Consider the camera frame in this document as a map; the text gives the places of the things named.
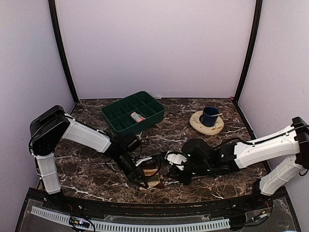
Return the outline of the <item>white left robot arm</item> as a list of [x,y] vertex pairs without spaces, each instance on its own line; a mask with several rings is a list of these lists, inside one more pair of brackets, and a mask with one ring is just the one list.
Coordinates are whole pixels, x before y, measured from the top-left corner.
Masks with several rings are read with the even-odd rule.
[[54,155],[60,140],[70,140],[105,154],[118,165],[131,183],[143,189],[149,187],[141,162],[135,162],[130,156],[140,145],[132,133],[113,137],[76,120],[60,105],[53,106],[32,121],[29,129],[29,152],[36,160],[39,176],[50,195],[49,203],[58,211],[68,207],[68,199],[60,194]]

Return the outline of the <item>beige sock with olive toe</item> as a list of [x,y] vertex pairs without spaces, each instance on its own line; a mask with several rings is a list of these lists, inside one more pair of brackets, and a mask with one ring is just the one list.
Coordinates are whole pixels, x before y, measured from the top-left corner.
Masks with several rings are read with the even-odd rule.
[[148,188],[139,187],[139,190],[163,189],[164,185],[160,181],[158,166],[156,164],[142,167],[145,176],[147,177]]

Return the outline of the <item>pink patterned sock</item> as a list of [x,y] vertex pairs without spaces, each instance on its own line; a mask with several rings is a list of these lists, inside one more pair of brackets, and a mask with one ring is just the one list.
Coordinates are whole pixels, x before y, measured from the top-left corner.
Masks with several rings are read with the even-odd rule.
[[137,123],[140,123],[140,122],[142,122],[142,121],[145,120],[145,118],[144,118],[142,115],[138,114],[137,112],[131,113],[130,116],[131,116]]

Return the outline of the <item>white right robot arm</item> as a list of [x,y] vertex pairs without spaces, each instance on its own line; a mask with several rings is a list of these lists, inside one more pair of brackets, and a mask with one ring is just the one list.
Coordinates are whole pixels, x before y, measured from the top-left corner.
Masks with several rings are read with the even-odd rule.
[[295,117],[281,131],[249,142],[233,138],[214,148],[202,139],[190,139],[180,153],[167,151],[163,159],[172,166],[168,177],[188,185],[195,175],[226,175],[282,156],[285,159],[253,185],[246,205],[256,210],[265,196],[273,195],[297,174],[304,176],[309,171],[309,126],[302,118]]

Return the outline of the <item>green compartment tray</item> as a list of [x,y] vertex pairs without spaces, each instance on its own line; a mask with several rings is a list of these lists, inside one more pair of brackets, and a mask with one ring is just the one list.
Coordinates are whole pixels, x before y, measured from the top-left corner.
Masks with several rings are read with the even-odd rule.
[[165,106],[146,91],[122,98],[101,109],[110,129],[117,136],[138,134],[161,122]]

